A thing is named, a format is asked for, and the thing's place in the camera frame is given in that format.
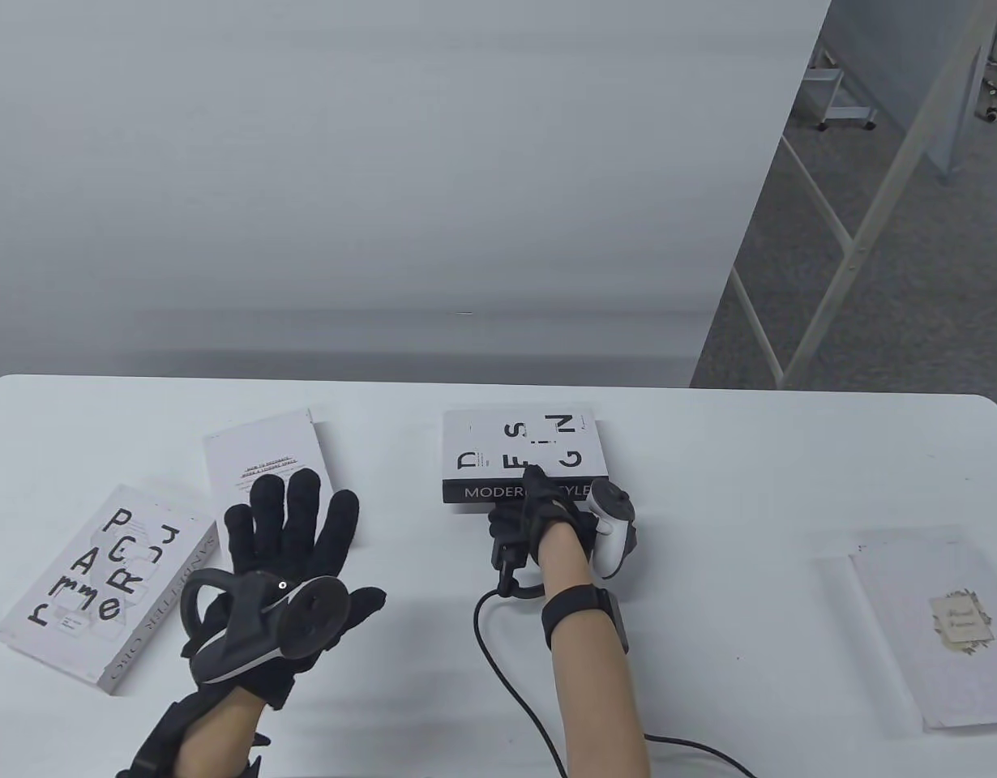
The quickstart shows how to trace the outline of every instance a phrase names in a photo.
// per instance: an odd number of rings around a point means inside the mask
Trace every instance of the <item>white vr controller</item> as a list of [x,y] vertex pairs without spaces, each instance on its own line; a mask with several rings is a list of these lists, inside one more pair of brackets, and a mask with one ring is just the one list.
[[609,478],[592,481],[586,507],[596,516],[592,569],[606,581],[621,570],[625,557],[635,549],[635,508],[628,492],[619,489]]

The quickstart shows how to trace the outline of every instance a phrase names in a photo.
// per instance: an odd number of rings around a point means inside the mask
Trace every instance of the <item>floor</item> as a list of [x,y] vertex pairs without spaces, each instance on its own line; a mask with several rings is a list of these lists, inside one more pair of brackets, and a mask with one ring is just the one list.
[[[818,133],[792,118],[787,137],[854,233],[901,135],[890,126]],[[780,150],[736,268],[781,364],[839,260]],[[731,289],[692,386],[772,388]],[[973,123],[965,167],[950,184],[918,168],[799,388],[970,392],[997,403],[997,123]]]

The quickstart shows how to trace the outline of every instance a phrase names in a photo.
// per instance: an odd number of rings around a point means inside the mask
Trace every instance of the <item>black cable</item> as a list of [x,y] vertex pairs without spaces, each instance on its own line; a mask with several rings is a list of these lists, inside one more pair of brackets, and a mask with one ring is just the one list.
[[553,762],[557,766],[557,771],[560,773],[560,778],[567,778],[567,771],[563,766],[563,760],[560,759],[560,753],[557,752],[557,747],[553,745],[553,740],[550,738],[550,734],[546,732],[546,726],[540,722],[538,716],[535,716],[535,711],[531,710],[531,705],[528,705],[524,701],[524,697],[521,697],[517,693],[517,690],[513,688],[513,685],[507,681],[505,675],[503,675],[502,670],[499,670],[499,665],[495,664],[494,658],[491,656],[491,652],[488,651],[488,647],[484,645],[484,638],[481,637],[481,608],[484,604],[491,599],[491,597],[498,596],[499,590],[492,589],[491,592],[486,593],[480,600],[477,600],[477,607],[473,608],[473,637],[477,638],[477,646],[480,646],[481,653],[484,655],[484,659],[488,660],[488,664],[491,665],[491,669],[494,670],[496,677],[502,682],[502,685],[506,687],[506,691],[512,695],[513,699],[520,703],[520,707],[524,709],[525,714],[528,714],[528,718],[531,719],[532,723],[535,725],[535,729],[538,730],[542,740],[546,741],[546,747],[550,749],[550,755],[553,756]]
[[703,742],[684,741],[680,737],[664,737],[661,736],[660,734],[644,734],[643,737],[650,742],[666,742],[666,744],[670,746],[685,746],[686,748],[695,748],[698,751],[709,753],[712,756],[717,756],[719,759],[722,760],[722,762],[732,764],[733,767],[736,767],[737,770],[741,771],[743,775],[747,776],[747,778],[757,778],[757,776],[755,776],[754,773],[751,773],[751,771],[747,770],[747,768],[744,767],[742,764],[736,762],[736,759],[733,759],[732,756],[728,756],[727,754],[721,753],[721,751],[718,750],[717,748],[711,748],[710,746],[706,746],[703,744]]
[[[513,699],[520,704],[520,707],[524,709],[525,714],[528,714],[528,718],[531,719],[532,723],[535,725],[535,729],[538,730],[538,733],[542,736],[542,740],[546,741],[546,745],[548,749],[550,749],[550,754],[553,756],[553,762],[555,763],[555,766],[557,766],[558,773],[560,773],[560,778],[567,778],[567,771],[563,766],[563,760],[560,759],[560,754],[558,754],[557,748],[553,745],[553,740],[551,740],[550,734],[547,733],[546,726],[540,722],[538,716],[535,715],[535,711],[531,710],[531,705],[528,705],[524,701],[524,697],[521,697],[520,694],[517,693],[517,690],[513,688],[513,685],[510,684],[505,675],[503,675],[502,670],[499,670],[499,665],[495,663],[494,658],[491,656],[491,652],[488,651],[488,647],[484,645],[484,638],[481,637],[481,608],[484,607],[484,604],[490,600],[491,597],[497,596],[498,594],[498,589],[492,589],[491,592],[484,594],[480,600],[477,600],[477,607],[473,608],[473,637],[477,638],[477,646],[481,649],[484,659],[488,660],[488,664],[491,665],[491,669],[494,670],[496,677],[498,677],[499,681],[502,682],[502,685],[506,687],[506,691],[510,693],[510,696],[512,696]],[[747,778],[757,778],[754,773],[747,770],[746,767],[737,762],[736,759],[733,759],[732,756],[721,753],[721,751],[717,748],[706,746],[703,742],[687,741],[680,737],[664,737],[660,734],[644,734],[643,738],[646,738],[646,740],[650,742],[664,742],[670,746],[683,746],[685,748],[703,751],[712,756],[717,756],[722,760],[722,762],[732,764],[733,767],[736,767],[737,770],[739,770],[743,775],[746,775]]]

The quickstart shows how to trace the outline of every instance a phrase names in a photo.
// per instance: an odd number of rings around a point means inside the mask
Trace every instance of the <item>hand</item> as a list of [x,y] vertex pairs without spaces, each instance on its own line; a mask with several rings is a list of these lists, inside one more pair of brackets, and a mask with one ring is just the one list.
[[[250,489],[249,505],[225,512],[229,555],[236,575],[266,571],[298,584],[318,575],[339,575],[358,523],[358,497],[343,489],[329,500],[322,531],[315,540],[321,480],[312,470],[290,477],[289,490],[277,475],[262,475]],[[375,587],[350,593],[350,613],[340,632],[322,651],[329,651],[347,630],[383,607],[387,594]],[[232,597],[221,594],[203,616],[203,633],[182,649],[192,656],[199,646],[228,625]],[[235,685],[279,710],[293,688],[294,677],[310,670],[321,652],[301,660],[273,659],[235,678]]]
[[524,544],[532,559],[538,561],[542,537],[555,522],[574,530],[588,557],[596,542],[596,518],[579,511],[567,493],[546,475],[538,464],[524,468],[524,501],[501,502],[488,514],[489,531],[496,540],[509,545]]

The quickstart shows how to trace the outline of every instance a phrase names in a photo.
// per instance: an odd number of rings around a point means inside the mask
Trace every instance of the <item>book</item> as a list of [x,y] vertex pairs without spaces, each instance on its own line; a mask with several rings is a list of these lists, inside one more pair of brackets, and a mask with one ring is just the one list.
[[997,578],[962,537],[851,555],[928,729],[997,724]]
[[120,485],[2,620],[0,641],[112,693],[216,548],[210,516]]
[[592,412],[552,404],[444,413],[444,502],[521,499],[527,464],[539,464],[572,500],[584,501],[593,479],[607,474]]
[[218,515],[233,505],[250,502],[250,487],[265,473],[275,473],[287,481],[296,471],[310,468],[322,479],[324,503],[332,496],[332,483],[307,408],[209,434],[203,438],[203,453]]

